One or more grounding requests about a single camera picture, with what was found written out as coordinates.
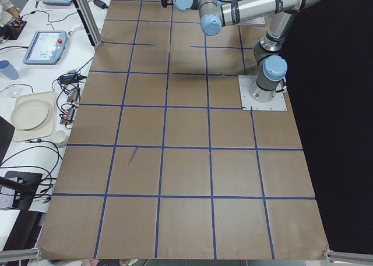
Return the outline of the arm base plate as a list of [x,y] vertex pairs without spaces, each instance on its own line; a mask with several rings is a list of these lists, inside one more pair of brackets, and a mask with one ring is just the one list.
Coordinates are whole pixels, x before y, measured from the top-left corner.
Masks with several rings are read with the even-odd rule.
[[279,83],[272,91],[257,86],[257,75],[239,75],[241,106],[248,111],[287,111],[284,92]]
[[239,25],[240,26],[265,26],[266,22],[265,22],[265,18],[261,16],[261,17],[241,21]]

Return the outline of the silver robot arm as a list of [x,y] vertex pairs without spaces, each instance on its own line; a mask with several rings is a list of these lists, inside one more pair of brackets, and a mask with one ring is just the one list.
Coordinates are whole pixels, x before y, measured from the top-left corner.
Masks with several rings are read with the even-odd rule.
[[254,46],[258,66],[283,46],[295,16],[321,0],[160,0],[164,8],[175,6],[180,11],[197,10],[200,27],[207,36],[217,35],[222,27],[231,26],[268,15],[273,20],[266,34]]

